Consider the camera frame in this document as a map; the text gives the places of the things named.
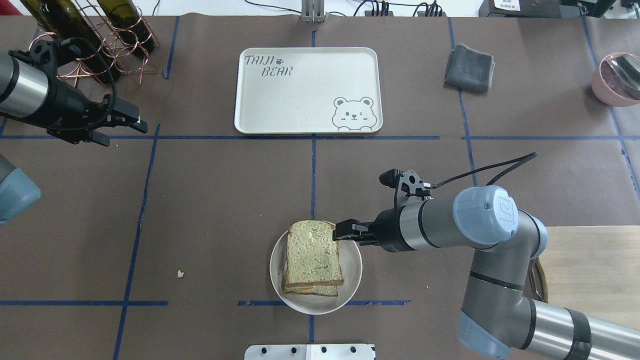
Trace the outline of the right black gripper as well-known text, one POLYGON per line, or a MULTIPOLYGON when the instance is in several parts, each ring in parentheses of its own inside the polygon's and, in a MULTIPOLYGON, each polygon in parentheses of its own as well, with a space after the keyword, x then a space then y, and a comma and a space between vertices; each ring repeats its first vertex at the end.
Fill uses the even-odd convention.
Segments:
POLYGON ((373 222, 345 219, 334 226, 333 240, 349 240, 359 246, 379 246, 387 252, 409 252, 400 229, 400 210, 387 209, 377 215, 373 222))

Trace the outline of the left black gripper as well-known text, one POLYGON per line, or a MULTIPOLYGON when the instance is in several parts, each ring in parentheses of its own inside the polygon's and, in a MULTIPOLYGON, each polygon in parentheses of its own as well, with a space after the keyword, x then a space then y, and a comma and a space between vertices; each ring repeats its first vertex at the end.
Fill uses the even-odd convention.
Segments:
POLYGON ((101 102, 93 102, 61 79, 48 80, 50 87, 45 104, 51 123, 46 125, 47 134, 73 145, 92 142, 109 147, 110 137, 96 131, 101 126, 126 126, 143 134, 148 132, 148 124, 140 118, 137 105, 114 95, 105 95, 101 102))

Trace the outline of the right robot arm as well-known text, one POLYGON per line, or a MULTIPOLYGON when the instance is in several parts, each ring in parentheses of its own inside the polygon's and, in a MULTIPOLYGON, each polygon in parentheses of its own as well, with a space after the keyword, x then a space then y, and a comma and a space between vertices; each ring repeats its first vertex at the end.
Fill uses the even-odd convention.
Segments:
POLYGON ((546 249, 544 224, 500 186, 430 198, 430 187, 400 185, 394 207, 373 222, 346 219, 334 240, 397 253, 474 250, 457 337, 468 349, 505 360, 512 349, 555 360, 637 360, 639 331, 523 294, 530 260, 546 249))

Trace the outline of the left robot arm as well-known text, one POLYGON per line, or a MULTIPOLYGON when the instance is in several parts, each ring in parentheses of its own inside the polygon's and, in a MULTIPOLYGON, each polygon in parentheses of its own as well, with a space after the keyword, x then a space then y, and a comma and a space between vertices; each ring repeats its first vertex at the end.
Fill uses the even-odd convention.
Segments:
POLYGON ((1 56, 1 116, 44 128, 71 144, 93 142, 109 146, 102 127, 127 126, 147 132, 138 107, 114 94, 94 102, 77 88, 57 78, 58 66, 51 58, 36 64, 26 54, 1 56))

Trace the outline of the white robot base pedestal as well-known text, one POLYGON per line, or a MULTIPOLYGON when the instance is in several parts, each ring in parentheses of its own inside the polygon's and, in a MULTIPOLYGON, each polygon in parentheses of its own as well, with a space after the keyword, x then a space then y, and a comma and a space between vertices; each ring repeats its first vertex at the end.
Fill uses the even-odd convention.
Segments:
POLYGON ((249 346, 245 360, 375 360, 374 344, 255 344, 249 346))

